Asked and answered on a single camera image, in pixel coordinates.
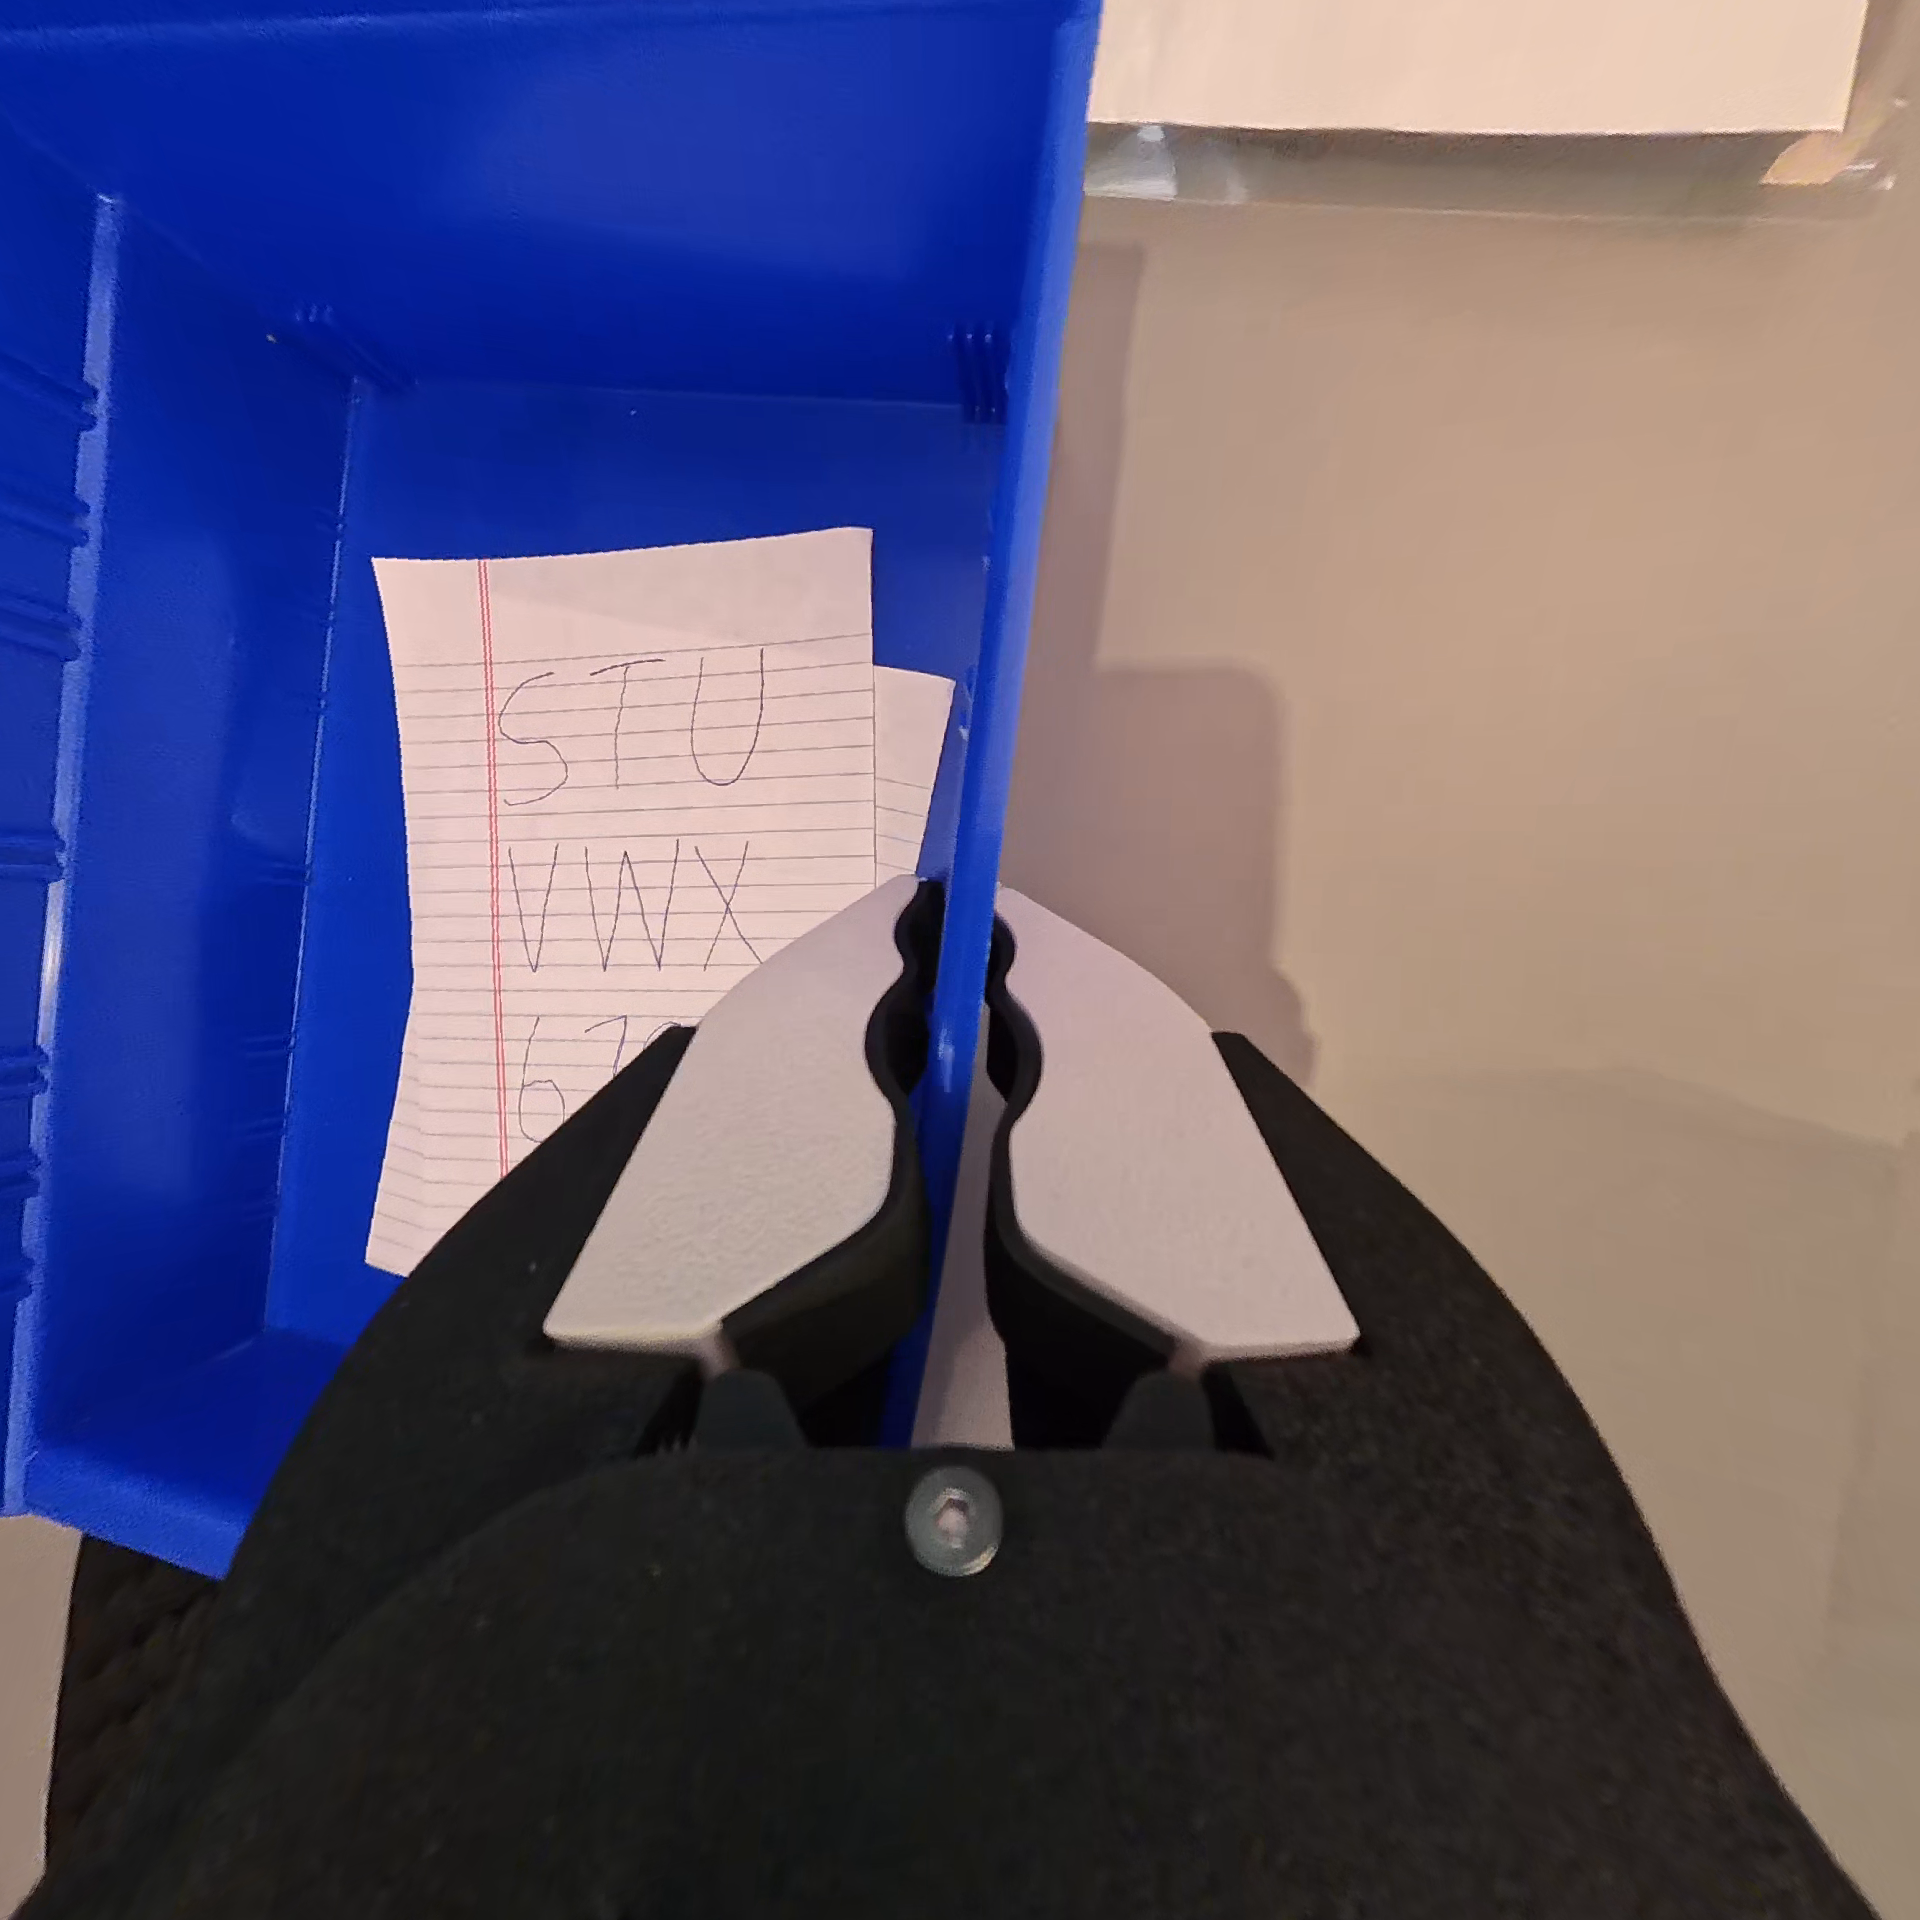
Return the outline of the laminated printed sheet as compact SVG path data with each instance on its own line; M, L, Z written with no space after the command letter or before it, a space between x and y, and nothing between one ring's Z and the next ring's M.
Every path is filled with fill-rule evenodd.
M1105 4L1095 128L1759 142L1828 185L1915 79L1915 4Z

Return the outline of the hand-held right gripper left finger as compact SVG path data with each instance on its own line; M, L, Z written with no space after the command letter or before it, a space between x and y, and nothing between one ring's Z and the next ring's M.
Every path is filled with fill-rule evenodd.
M552 1347L763 1374L797 1417L882 1376L928 1286L912 1096L941 935L943 885L887 880L706 1013L547 1309Z

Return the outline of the blue plastic bin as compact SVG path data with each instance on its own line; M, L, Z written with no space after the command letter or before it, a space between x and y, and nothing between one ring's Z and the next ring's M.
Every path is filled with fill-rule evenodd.
M1098 4L2 4L2 1513L226 1575L399 1275L375 562L874 533L953 1214Z

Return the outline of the handwritten lined paper sheet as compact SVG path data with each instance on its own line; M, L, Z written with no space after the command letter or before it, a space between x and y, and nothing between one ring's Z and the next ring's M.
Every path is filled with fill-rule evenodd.
M373 575L411 984L366 1260L405 1275L665 1032L874 889L874 533Z

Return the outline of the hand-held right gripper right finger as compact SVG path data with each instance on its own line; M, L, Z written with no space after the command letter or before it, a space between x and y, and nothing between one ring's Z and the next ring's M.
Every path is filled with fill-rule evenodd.
M1347 1356L1355 1312L1211 1026L997 893L982 1297L1013 1448L1098 1448L1140 1380Z

